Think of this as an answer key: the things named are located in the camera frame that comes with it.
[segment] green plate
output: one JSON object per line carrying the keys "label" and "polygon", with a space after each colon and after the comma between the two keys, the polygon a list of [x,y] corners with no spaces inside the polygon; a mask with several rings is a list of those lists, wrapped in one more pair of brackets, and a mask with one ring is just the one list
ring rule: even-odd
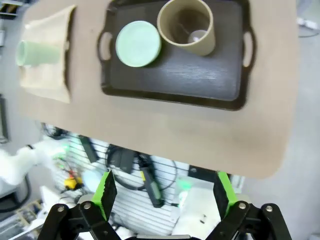
{"label": "green plate", "polygon": [[143,67],[153,62],[161,50],[158,30],[147,21],[133,21],[118,34],[115,51],[125,65]]}

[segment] gray floor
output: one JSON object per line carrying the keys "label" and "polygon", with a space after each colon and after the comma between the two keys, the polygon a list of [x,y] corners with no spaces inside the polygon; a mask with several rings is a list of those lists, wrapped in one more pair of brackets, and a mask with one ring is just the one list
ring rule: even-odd
{"label": "gray floor", "polygon": [[[319,1],[313,1],[302,16],[320,23]],[[37,142],[41,133],[39,124],[19,113],[19,83],[14,52],[21,20],[6,21],[5,26],[7,37],[0,61],[0,92],[7,99],[12,142],[2,148],[14,154],[22,146]],[[311,233],[320,232],[320,35],[300,38],[300,49],[296,115],[283,166],[270,178],[247,179],[243,189],[256,206],[269,202],[278,204],[294,240],[306,240]],[[35,172],[41,173],[41,176],[36,178]],[[39,185],[43,182],[52,185],[45,169],[34,168],[30,176],[32,199],[39,197]]]}

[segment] green cup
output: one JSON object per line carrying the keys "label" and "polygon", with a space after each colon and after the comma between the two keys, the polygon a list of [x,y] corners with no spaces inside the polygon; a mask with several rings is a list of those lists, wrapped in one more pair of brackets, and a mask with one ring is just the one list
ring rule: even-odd
{"label": "green cup", "polygon": [[40,64],[56,64],[59,62],[59,48],[33,41],[21,41],[16,49],[18,66],[37,66]]}

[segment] beige tabletop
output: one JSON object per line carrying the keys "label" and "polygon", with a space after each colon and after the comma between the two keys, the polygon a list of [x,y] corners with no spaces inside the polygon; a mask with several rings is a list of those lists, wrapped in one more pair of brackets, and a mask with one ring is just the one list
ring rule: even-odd
{"label": "beige tabletop", "polygon": [[257,59],[247,103],[235,112],[108,96],[96,53],[108,0],[41,0],[24,23],[76,4],[71,33],[71,103],[21,89],[23,114],[57,127],[151,155],[264,178],[284,159],[298,88],[298,31],[292,0],[252,0]]}

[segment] beige napkin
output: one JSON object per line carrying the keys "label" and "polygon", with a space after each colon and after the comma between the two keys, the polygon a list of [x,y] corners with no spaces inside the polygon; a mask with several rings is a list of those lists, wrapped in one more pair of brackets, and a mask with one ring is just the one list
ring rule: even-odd
{"label": "beige napkin", "polygon": [[70,93],[65,79],[65,55],[69,49],[68,27],[71,13],[76,5],[40,20],[33,20],[24,26],[21,40],[55,45],[60,50],[60,60],[56,64],[20,66],[20,85],[27,92],[70,103]]}

